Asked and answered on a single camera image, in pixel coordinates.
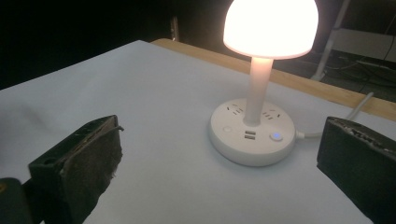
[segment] white lamp shade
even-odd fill
[[[318,27],[314,0],[234,0],[224,26],[224,44],[258,58],[306,54]]]

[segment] wooden table edge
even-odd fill
[[[210,50],[200,49],[191,45],[175,42],[170,39],[158,39],[151,42],[151,44],[186,54],[209,63],[224,66],[241,73],[249,74],[250,62]],[[275,69],[273,69],[270,80],[282,86],[286,86],[297,91],[302,91],[321,99],[351,108],[358,105],[358,103],[365,97],[364,94],[358,92],[348,91]],[[373,97],[361,110],[369,114],[396,121],[396,103],[390,101]]]

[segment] power cord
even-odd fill
[[[361,111],[361,108],[367,103],[367,101],[374,95],[373,92],[369,92],[364,99],[345,117],[345,119],[353,120],[356,115]],[[305,139],[305,138],[320,138],[323,133],[303,133],[296,130],[296,138],[297,139]]]

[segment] glowing lamp shade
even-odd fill
[[[314,0],[234,0],[224,44],[251,57],[246,99],[228,101],[213,112],[210,139],[225,158],[264,166],[286,158],[295,128],[280,107],[265,101],[273,61],[302,56],[312,49],[318,26]]]
[[[314,0],[234,0],[224,44],[258,58],[288,59],[312,49],[318,26]]]

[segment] lamp stem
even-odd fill
[[[265,92],[271,75],[273,59],[251,58],[250,83],[244,122],[247,126],[259,126]]]

